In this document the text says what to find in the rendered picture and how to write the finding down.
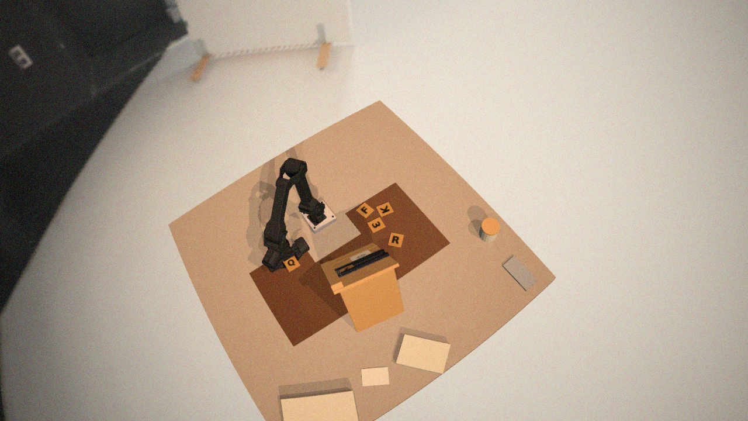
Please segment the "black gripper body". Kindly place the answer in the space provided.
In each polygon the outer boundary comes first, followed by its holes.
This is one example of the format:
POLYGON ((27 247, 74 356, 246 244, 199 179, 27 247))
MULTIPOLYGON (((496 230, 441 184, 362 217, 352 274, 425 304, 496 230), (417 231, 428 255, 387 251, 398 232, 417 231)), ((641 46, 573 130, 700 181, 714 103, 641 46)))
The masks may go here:
POLYGON ((269 267, 270 272, 274 272, 275 270, 278 270, 278 268, 282 265, 281 262, 286 261, 286 260, 292 258, 294 256, 294 251, 296 253, 299 253, 300 251, 301 251, 301 253, 306 253, 309 250, 310 250, 310 248, 309 248, 308 244, 306 243, 306 241, 304 240, 304 238, 302 238, 302 237, 297 238, 297 240, 294 241, 294 244, 292 246, 289 245, 287 251, 284 251, 284 253, 281 253, 282 257, 280 258, 280 260, 279 260, 279 262, 277 264, 277 267, 275 267, 274 270, 270 269, 270 267, 269 267))

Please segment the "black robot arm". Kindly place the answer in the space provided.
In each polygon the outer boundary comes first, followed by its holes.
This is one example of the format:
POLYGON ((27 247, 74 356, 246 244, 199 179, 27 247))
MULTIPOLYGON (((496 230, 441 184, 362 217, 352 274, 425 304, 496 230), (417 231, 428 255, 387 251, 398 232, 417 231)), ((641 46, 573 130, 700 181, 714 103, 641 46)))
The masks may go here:
POLYGON ((265 253, 262 263, 270 269, 275 269, 282 257, 281 253, 288 250, 289 242, 285 238, 288 234, 284 223, 284 214, 286 205, 288 205, 289 190, 292 185, 296 185, 297 193, 301 202, 299 203, 299 212, 309 214, 313 226, 318 226, 327 217, 325 213, 325 203, 320 203, 311 195, 309 184, 305 174, 307 171, 306 161, 289 158, 285 160, 280 168, 280 175, 276 181, 275 199, 273 199, 272 216, 268 223, 265 224, 264 246, 269 250, 265 253), (284 172, 290 179, 283 178, 284 172))

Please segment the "cream paper ticket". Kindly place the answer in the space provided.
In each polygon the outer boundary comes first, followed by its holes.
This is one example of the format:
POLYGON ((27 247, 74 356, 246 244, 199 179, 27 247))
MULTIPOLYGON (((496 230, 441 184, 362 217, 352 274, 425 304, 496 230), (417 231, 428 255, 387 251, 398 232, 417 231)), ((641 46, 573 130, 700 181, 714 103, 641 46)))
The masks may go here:
POLYGON ((370 254, 371 254, 371 252, 370 252, 370 251, 368 251, 368 250, 366 250, 366 251, 363 251, 363 253, 359 253, 358 255, 354 255, 354 256, 352 256, 352 257, 349 257, 349 258, 350 258, 350 259, 351 259, 352 261, 354 261, 354 260, 357 260, 357 259, 358 259, 358 258, 360 258, 360 257, 366 256, 366 255, 370 255, 370 254))

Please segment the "grey cylinder with orange lid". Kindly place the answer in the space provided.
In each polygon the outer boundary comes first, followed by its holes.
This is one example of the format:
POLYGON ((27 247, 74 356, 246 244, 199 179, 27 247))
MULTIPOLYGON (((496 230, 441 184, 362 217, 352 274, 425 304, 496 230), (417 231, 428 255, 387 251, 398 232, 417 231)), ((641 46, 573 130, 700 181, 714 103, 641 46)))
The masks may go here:
POLYGON ((498 235, 499 227, 499 223, 496 219, 486 218, 483 220, 483 224, 479 229, 479 237, 484 242, 492 242, 498 235))

